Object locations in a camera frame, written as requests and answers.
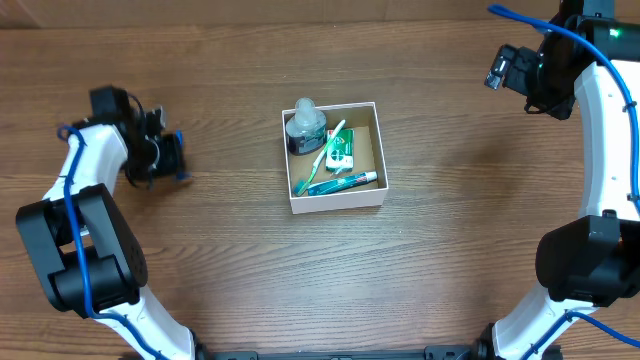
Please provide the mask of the blue disposable razor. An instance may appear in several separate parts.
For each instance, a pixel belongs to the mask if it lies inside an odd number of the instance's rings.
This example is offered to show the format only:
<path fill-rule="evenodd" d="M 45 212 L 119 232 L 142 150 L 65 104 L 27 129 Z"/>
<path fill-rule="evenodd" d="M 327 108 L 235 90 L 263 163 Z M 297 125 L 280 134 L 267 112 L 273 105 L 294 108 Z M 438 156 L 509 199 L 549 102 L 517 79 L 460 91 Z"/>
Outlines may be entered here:
<path fill-rule="evenodd" d="M 176 180 L 185 181 L 191 177 L 191 174 L 186 170 L 186 160 L 184 157 L 184 136 L 181 130 L 175 132 L 175 144 L 177 153 L 177 172 Z"/>

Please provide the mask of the green white toothbrush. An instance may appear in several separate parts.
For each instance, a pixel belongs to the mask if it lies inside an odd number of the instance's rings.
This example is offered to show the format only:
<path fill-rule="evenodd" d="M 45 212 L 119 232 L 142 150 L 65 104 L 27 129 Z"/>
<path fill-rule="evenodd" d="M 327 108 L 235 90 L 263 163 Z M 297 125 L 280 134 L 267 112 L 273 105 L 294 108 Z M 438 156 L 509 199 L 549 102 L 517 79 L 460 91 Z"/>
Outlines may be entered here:
<path fill-rule="evenodd" d="M 335 142 L 335 139 L 337 137 L 337 135 L 339 134 L 339 132 L 344 128 L 346 124 L 346 120 L 342 119 L 338 125 L 336 126 L 336 128 L 331 132 L 325 146 L 323 147 L 323 149 L 321 150 L 321 152 L 319 153 L 319 155 L 316 157 L 316 159 L 314 160 L 313 164 L 312 164 L 312 168 L 311 168 L 311 172 L 309 177 L 305 180 L 305 181 L 300 181 L 295 187 L 294 187 L 294 194 L 298 197 L 302 196 L 307 189 L 309 188 L 309 186 L 311 185 L 312 181 L 314 180 L 320 164 L 323 160 L 323 158 L 326 156 L 329 147 Z"/>

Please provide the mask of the clear sanitizer bottle dark label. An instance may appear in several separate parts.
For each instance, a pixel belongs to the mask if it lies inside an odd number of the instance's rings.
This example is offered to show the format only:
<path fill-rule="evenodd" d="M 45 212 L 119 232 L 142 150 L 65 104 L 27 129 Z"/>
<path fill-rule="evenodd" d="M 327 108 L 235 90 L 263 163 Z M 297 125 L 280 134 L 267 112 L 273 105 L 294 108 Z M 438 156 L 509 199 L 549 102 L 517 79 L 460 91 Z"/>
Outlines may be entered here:
<path fill-rule="evenodd" d="M 296 156 L 306 155 L 325 144 L 327 120 L 310 98 L 300 98 L 293 117 L 285 126 L 287 148 Z"/>

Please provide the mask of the red green toothpaste tube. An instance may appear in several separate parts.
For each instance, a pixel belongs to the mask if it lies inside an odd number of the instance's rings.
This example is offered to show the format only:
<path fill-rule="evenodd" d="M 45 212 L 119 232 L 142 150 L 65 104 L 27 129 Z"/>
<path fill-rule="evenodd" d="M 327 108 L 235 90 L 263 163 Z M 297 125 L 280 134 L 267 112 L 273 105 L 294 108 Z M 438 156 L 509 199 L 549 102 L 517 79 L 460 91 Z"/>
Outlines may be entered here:
<path fill-rule="evenodd" d="M 343 190 L 351 189 L 361 185 L 366 185 L 377 180 L 377 173 L 375 171 L 362 172 L 355 175 L 336 178 L 333 180 L 324 181 L 311 185 L 307 189 L 309 196 L 321 196 L 333 194 Z"/>

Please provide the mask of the green soap bar packet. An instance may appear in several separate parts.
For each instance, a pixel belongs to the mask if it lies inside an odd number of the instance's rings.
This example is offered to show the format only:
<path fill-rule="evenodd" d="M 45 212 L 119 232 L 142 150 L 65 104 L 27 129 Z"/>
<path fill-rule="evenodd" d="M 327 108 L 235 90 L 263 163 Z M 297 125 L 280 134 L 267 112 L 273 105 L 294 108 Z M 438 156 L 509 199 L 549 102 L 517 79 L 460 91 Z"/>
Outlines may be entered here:
<path fill-rule="evenodd" d="M 337 175 L 351 172 L 354 167 L 354 136 L 353 129 L 343 129 L 328 147 L 325 157 L 327 171 Z"/>

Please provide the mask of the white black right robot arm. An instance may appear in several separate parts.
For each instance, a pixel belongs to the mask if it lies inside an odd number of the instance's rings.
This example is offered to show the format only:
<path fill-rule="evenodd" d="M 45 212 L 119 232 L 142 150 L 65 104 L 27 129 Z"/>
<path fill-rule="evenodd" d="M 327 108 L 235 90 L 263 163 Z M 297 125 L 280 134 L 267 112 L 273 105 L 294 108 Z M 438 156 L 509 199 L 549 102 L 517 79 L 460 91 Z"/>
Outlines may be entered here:
<path fill-rule="evenodd" d="M 530 25 L 540 46 L 500 47 L 485 83 L 523 95 L 529 114 L 580 112 L 584 190 L 578 218 L 541 238 L 533 288 L 487 326 L 473 359 L 557 359 L 572 324 L 639 291 L 639 28 L 591 0 L 563 0 Z"/>

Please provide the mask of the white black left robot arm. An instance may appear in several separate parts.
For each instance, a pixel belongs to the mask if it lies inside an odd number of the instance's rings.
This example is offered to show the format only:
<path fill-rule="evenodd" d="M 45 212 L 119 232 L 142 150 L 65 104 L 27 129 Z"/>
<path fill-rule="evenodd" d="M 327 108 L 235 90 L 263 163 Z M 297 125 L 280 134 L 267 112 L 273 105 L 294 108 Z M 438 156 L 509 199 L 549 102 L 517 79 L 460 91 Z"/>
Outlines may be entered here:
<path fill-rule="evenodd" d="M 58 136 L 69 146 L 58 178 L 16 214 L 49 302 L 110 328 L 144 359 L 195 360 L 195 335 L 151 291 L 140 244 L 113 199 L 129 155 L 120 132 L 63 125 Z"/>

